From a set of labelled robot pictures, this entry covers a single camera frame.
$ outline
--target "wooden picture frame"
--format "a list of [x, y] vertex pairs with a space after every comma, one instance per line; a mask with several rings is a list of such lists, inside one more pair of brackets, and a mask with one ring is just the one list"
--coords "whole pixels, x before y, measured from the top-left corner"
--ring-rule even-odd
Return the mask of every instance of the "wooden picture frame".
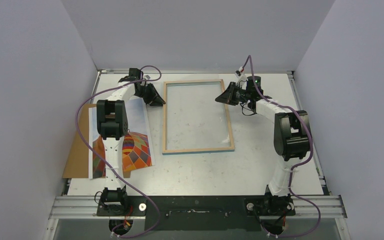
[[231, 119], [229, 115], [229, 108], [227, 104], [223, 104], [223, 106], [220, 106], [221, 108], [224, 108], [225, 112], [225, 118], [226, 118], [226, 124], [227, 124], [227, 132], [228, 132], [228, 139], [229, 139], [229, 146], [225, 147], [209, 147], [209, 148], [185, 148], [185, 149], [167, 149], [167, 108], [170, 104], [170, 99], [168, 99], [168, 87], [170, 85], [207, 85], [207, 84], [220, 84], [220, 94], [225, 91], [225, 85], [222, 79], [212, 79], [212, 80], [182, 80], [182, 81], [165, 81], [163, 86], [163, 98], [166, 102], [166, 104], [163, 105], [162, 111], [163, 111], [163, 117], [162, 117], [162, 154], [168, 155], [168, 154], [192, 154], [192, 153], [214, 153], [214, 152], [231, 152], [235, 150], [235, 142], [233, 138], [233, 132], [232, 132], [232, 126], [231, 126]]

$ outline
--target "white wall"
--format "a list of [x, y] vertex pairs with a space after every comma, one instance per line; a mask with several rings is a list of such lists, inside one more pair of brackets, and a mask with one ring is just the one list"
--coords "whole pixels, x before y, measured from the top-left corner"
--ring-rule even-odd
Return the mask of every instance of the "white wall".
[[295, 79], [353, 239], [384, 239], [384, 0], [336, 0]]
[[334, 0], [62, 0], [99, 69], [295, 70]]
[[95, 66], [59, 0], [0, 0], [0, 239], [41, 239]]

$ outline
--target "white table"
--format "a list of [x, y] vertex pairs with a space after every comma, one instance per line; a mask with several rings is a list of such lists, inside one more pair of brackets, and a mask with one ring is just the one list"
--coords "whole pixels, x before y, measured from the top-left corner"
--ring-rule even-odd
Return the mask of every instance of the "white table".
[[[149, 74], [152, 79], [157, 74]], [[261, 87], [283, 105], [297, 108], [286, 74], [257, 74]], [[96, 92], [117, 86], [125, 74], [102, 74]], [[167, 73], [154, 86], [163, 95], [164, 81], [223, 79], [227, 87], [234, 74]], [[104, 93], [94, 99], [107, 98]], [[127, 181], [150, 196], [263, 195], [272, 178], [277, 154], [273, 146], [274, 125], [260, 115], [244, 116], [241, 107], [229, 106], [235, 151], [162, 155], [163, 108], [148, 107], [148, 119], [156, 165], [131, 172]], [[300, 166], [292, 189], [300, 195], [323, 194], [313, 160]], [[73, 178], [69, 196], [93, 196], [104, 189], [105, 179]], [[128, 188], [130, 196], [139, 195]]]

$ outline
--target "wall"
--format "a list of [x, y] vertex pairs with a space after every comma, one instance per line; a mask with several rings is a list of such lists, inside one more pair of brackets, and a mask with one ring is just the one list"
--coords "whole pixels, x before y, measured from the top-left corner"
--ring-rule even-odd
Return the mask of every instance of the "wall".
[[59, 0], [0, 0], [0, 239], [41, 239], [96, 68]]
[[295, 70], [334, 0], [62, 0], [99, 69]]
[[353, 239], [384, 239], [384, 1], [336, 0], [295, 79]]

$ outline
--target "white table surface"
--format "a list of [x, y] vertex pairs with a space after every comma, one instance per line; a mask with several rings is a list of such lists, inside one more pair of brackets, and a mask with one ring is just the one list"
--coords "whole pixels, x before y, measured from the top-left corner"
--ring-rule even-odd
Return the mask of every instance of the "white table surface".
[[[257, 74], [261, 88], [282, 105], [297, 107], [286, 74]], [[125, 74], [102, 74], [96, 92], [117, 86]], [[157, 74], [149, 74], [154, 79]], [[234, 74], [166, 73], [154, 86], [163, 95], [164, 81], [223, 79], [227, 88]], [[103, 93], [94, 99], [107, 98]], [[233, 152], [162, 155], [163, 108], [147, 107], [155, 166], [131, 172], [127, 181], [150, 196], [263, 195], [272, 178], [278, 155], [273, 146], [274, 125], [260, 115], [244, 116], [241, 107], [229, 106]], [[323, 194], [313, 160], [298, 167], [292, 189], [300, 195]], [[69, 196], [93, 196], [104, 189], [105, 179], [71, 179]], [[139, 193], [127, 188], [130, 196]]]

